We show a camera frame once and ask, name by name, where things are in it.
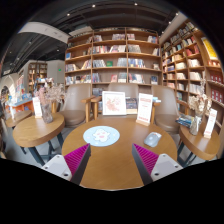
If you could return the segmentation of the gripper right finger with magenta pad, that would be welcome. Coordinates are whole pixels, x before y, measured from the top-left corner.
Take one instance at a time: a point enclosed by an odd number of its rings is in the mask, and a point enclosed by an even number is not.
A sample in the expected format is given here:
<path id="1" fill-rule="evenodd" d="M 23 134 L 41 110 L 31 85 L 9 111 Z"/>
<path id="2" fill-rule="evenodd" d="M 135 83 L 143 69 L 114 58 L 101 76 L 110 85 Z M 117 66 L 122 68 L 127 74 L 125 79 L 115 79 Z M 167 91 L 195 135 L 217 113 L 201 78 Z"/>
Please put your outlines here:
<path id="1" fill-rule="evenodd" d="M 156 154 L 137 144 L 132 145 L 132 155 L 144 185 L 148 185 L 182 169 L 167 154 Z"/>

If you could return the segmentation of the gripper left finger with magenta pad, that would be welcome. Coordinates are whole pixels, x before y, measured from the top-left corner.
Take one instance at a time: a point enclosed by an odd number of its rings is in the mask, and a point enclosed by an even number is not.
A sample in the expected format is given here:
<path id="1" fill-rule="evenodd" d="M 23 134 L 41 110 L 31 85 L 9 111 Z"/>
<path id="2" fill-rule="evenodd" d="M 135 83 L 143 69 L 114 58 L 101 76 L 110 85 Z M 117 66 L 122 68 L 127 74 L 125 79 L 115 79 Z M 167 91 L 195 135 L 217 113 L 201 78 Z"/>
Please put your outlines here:
<path id="1" fill-rule="evenodd" d="M 90 156 L 91 146 L 86 144 L 65 156 L 54 156 L 42 169 L 79 185 Z"/>

